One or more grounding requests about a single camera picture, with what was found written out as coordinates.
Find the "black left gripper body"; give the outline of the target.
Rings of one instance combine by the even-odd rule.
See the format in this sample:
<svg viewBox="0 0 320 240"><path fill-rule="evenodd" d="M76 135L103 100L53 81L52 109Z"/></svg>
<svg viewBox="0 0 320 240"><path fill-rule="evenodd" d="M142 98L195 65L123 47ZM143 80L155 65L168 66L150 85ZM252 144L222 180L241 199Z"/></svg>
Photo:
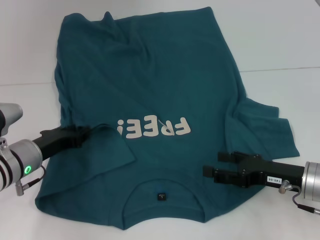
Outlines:
<svg viewBox="0 0 320 240"><path fill-rule="evenodd" d="M43 130L41 136L32 140L39 148L42 159L46 160L69 148L74 148L78 133L74 129L57 127Z"/></svg>

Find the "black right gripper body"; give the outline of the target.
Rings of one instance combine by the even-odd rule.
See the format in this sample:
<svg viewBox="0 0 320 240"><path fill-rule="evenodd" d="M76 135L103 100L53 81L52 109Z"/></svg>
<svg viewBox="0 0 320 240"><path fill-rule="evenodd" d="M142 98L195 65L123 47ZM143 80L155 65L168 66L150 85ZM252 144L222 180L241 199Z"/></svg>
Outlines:
<svg viewBox="0 0 320 240"><path fill-rule="evenodd" d="M255 185L279 188L284 181L290 185L302 185L303 166L266 161L259 155L250 155L239 163L244 186Z"/></svg>

